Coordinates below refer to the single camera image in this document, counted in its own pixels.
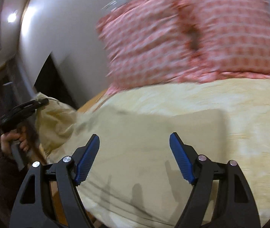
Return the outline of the person's left hand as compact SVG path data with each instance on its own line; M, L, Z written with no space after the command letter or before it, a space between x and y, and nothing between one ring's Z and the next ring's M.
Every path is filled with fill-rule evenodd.
M1 135L0 148L2 152L9 157L12 155L11 145L13 142L19 142L19 148L22 151L27 152L29 150L25 126Z

